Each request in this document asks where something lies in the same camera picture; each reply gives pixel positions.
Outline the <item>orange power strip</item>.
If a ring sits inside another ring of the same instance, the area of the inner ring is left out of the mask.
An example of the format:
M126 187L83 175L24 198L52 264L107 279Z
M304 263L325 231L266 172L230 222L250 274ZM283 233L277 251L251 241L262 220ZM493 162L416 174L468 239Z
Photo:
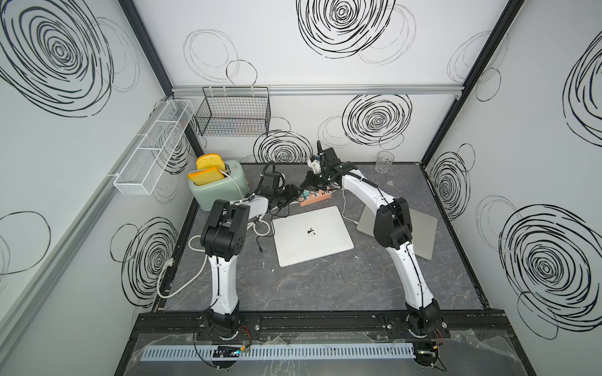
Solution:
M299 205L301 207L313 205L318 202L328 200L330 197L332 197L332 193L330 191L319 190L319 191L310 191L310 192L311 192L311 195L307 198L304 198L304 201L299 203Z

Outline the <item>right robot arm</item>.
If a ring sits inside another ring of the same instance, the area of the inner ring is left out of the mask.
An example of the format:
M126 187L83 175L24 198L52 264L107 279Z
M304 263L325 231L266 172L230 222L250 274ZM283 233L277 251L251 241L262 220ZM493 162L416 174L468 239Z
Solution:
M398 271L404 288L409 332L417 338L426 338L436 332L441 308L415 256L408 202L385 193L350 162L327 165L314 158L307 165L310 171L302 188L309 191L331 188L348 191L375 216L373 237L388 251Z

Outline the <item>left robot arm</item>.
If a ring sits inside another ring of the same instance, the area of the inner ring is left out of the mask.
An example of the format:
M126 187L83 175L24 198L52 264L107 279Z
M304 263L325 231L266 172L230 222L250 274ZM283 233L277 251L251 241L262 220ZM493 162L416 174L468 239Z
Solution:
M289 184L271 197L248 193L241 199L218 199L213 203L202 230L201 246L208 257L212 278L212 298L206 319L208 326L220 335L234 337L240 325L236 269L248 225L275 207L285 208L302 195L302 189Z

